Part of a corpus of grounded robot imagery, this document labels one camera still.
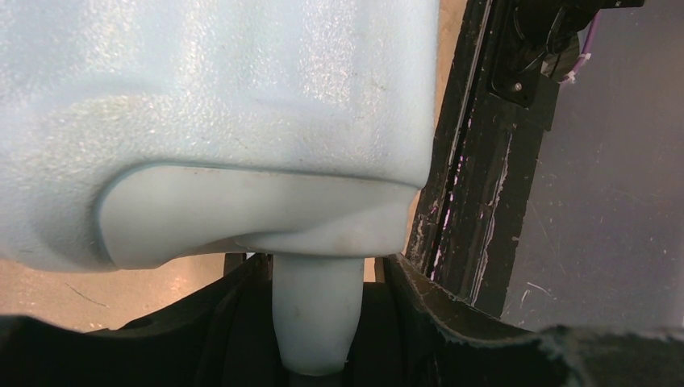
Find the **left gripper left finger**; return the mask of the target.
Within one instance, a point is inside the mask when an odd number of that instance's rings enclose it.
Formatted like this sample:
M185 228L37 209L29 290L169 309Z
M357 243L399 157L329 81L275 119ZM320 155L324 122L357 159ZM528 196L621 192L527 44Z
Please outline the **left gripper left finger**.
M1 318L4 386L274 386L271 257L117 330L71 331L25 315Z

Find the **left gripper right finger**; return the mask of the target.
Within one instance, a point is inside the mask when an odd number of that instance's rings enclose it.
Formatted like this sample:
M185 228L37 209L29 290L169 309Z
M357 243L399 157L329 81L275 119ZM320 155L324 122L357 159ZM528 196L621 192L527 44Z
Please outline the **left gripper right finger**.
M364 287L346 386L680 386L683 331L526 331L474 309L401 255Z

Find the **light blue suitcase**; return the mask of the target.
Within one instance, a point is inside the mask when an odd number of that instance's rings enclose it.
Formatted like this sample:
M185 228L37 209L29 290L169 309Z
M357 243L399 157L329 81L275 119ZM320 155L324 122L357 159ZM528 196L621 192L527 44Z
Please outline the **light blue suitcase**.
M4 1L1 256L265 252L284 366L344 368L428 178L437 1Z

